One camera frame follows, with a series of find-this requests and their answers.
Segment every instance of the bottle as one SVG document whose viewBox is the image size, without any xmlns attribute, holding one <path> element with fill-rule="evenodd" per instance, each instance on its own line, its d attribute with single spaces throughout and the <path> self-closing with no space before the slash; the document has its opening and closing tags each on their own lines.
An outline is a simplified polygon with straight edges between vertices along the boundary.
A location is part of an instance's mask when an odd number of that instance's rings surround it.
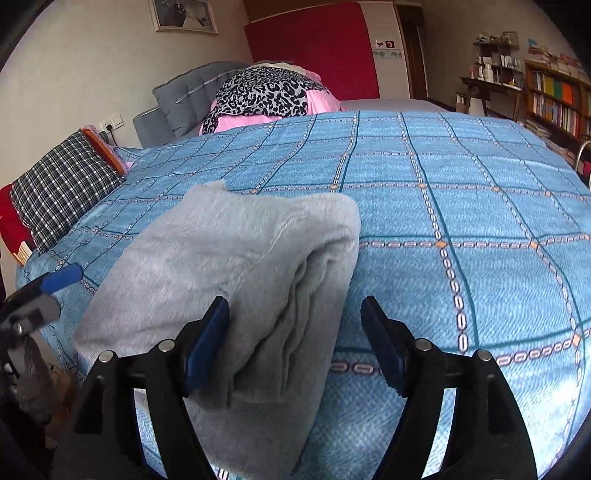
<svg viewBox="0 0 591 480">
<path fill-rule="evenodd" d="M 494 83 L 494 81 L 495 81 L 495 74 L 492 71 L 492 67 L 489 64 L 487 64 L 484 69 L 484 80 L 486 82 L 491 82 L 491 83 Z"/>
</svg>

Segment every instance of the orange pillowcase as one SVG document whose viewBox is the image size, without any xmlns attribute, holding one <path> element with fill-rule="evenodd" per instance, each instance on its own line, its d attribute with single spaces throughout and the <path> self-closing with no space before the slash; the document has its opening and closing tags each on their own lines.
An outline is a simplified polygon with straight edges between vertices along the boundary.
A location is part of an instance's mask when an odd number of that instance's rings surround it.
<svg viewBox="0 0 591 480">
<path fill-rule="evenodd" d="M 92 145 L 92 147 L 96 150 L 96 152 L 102 157 L 102 159 L 107 162 L 111 167 L 115 169 L 115 171 L 121 175 L 125 176 L 127 173 L 127 166 L 121 160 L 113 147 L 109 144 L 105 143 L 104 140 L 100 137 L 99 133 L 97 132 L 96 128 L 93 125 L 89 125 L 88 127 L 80 128 L 80 131 L 88 138 L 88 141 Z"/>
</svg>

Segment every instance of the black and white checkered pillow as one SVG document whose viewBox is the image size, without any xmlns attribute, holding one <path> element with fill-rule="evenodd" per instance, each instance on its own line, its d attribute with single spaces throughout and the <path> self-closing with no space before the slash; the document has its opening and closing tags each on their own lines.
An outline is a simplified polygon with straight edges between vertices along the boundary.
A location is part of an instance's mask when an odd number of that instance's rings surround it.
<svg viewBox="0 0 591 480">
<path fill-rule="evenodd" d="M 16 180 L 10 197 L 43 253 L 123 182 L 77 131 Z"/>
</svg>

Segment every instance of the red cabinet door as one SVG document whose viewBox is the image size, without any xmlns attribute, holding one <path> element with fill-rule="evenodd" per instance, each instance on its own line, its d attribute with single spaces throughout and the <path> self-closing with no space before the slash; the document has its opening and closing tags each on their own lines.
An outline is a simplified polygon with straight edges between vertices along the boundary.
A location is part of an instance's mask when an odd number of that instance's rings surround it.
<svg viewBox="0 0 591 480">
<path fill-rule="evenodd" d="M 374 57 L 361 6 L 323 5 L 245 27 L 254 61 L 289 61 L 316 72 L 338 100 L 379 98 Z"/>
</svg>

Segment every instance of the gray fleece blanket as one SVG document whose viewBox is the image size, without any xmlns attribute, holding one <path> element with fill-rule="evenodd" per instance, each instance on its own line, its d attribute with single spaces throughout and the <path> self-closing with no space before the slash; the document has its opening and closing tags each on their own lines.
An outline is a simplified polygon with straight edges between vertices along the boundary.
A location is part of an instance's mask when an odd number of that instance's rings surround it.
<svg viewBox="0 0 591 480">
<path fill-rule="evenodd" d="M 187 410 L 212 463 L 282 478 L 320 404 L 359 230 L 358 208 L 341 194 L 285 199 L 196 185 L 117 260 L 76 347 L 90 361 L 106 349 L 146 352 L 225 297 L 227 335 Z"/>
</svg>

